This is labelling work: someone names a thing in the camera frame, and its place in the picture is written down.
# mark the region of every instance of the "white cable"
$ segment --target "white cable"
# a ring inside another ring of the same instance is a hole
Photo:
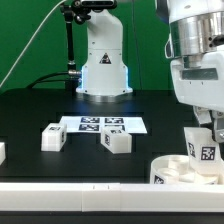
[[[10,68],[10,70],[8,71],[7,75],[5,76],[5,78],[3,79],[3,81],[0,84],[0,88],[2,88],[3,84],[5,83],[5,81],[9,78],[9,76],[11,75],[12,71],[14,70],[14,68],[16,67],[16,65],[18,64],[19,60],[23,57],[23,55],[25,54],[26,50],[28,49],[28,47],[30,46],[30,44],[32,43],[32,41],[34,40],[34,38],[36,37],[36,35],[38,34],[38,32],[40,31],[40,29],[42,28],[42,26],[44,25],[44,23],[47,21],[47,19],[50,17],[50,15],[55,11],[55,9],[57,9],[57,7],[62,4],[63,2],[66,2],[67,0],[63,0],[60,1],[56,6],[54,6],[54,8],[47,14],[47,16],[44,18],[44,20],[41,22],[41,24],[39,25],[39,27],[37,28],[37,30],[35,31],[35,33],[33,34],[33,36],[30,38],[29,42],[27,43],[27,45],[25,46],[25,48],[23,49],[23,51],[20,53],[19,57],[16,59],[16,61],[14,62],[13,66]]]

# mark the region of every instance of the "table surface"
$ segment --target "table surface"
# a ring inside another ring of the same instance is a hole
[[[132,134],[130,154],[112,154],[95,133],[69,133],[61,152],[41,152],[42,131],[62,116],[140,116],[148,133]],[[178,103],[172,91],[136,91],[130,100],[94,103],[65,90],[9,90],[0,95],[0,142],[6,143],[7,155],[0,182],[148,183],[152,160],[186,154],[183,127],[196,125],[192,107]],[[0,213],[3,223],[223,223],[223,218],[214,213]]]

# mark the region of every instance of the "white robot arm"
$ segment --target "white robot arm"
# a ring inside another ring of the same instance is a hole
[[[165,51],[178,100],[194,106],[201,125],[212,112],[215,140],[224,142],[224,2],[156,0],[156,7],[170,26]]]
[[[123,63],[123,26],[107,9],[116,8],[116,0],[74,0],[76,23],[87,22],[88,59],[82,67],[82,83],[76,89],[85,99],[114,102],[132,93],[128,69]]]

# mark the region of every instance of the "green backdrop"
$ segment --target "green backdrop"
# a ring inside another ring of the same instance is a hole
[[[58,2],[59,0],[1,0],[0,81],[6,76],[40,22]],[[142,89],[172,88],[169,61],[164,56],[169,29],[156,17],[154,4],[154,0],[136,0],[134,3],[138,51],[133,32],[132,3],[119,4],[111,11],[124,26],[123,60],[129,68],[129,85],[134,89],[140,89],[140,76]],[[74,48],[77,67],[80,69],[87,59],[86,25],[74,23]],[[64,71],[66,67],[65,23],[60,10],[57,9],[36,36],[1,91],[24,88],[38,77]],[[63,88],[64,85],[51,83],[37,87]]]

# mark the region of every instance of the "printed marker sheet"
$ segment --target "printed marker sheet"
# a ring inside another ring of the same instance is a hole
[[[128,133],[147,133],[141,117],[63,116],[60,123],[67,124],[68,133],[100,133],[101,128],[105,126],[120,127]]]

